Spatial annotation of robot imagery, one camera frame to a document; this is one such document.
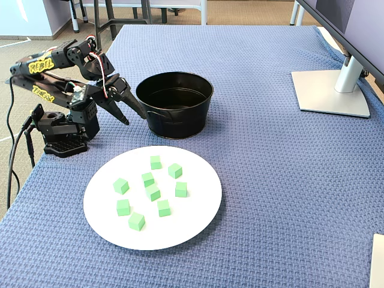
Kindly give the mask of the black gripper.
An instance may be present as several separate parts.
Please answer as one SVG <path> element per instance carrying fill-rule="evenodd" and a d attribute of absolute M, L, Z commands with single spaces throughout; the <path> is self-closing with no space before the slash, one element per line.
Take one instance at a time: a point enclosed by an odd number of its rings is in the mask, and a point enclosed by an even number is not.
<path fill-rule="evenodd" d="M 142 119 L 146 119 L 146 112 L 131 93 L 131 87 L 119 74 L 114 74 L 114 70 L 104 53 L 82 53 L 80 55 L 82 76 L 87 80 L 94 81 L 94 84 L 89 84 L 87 87 L 87 94 L 95 100 L 97 105 L 125 125 L 128 125 L 129 121 L 115 101 L 123 101 Z"/>

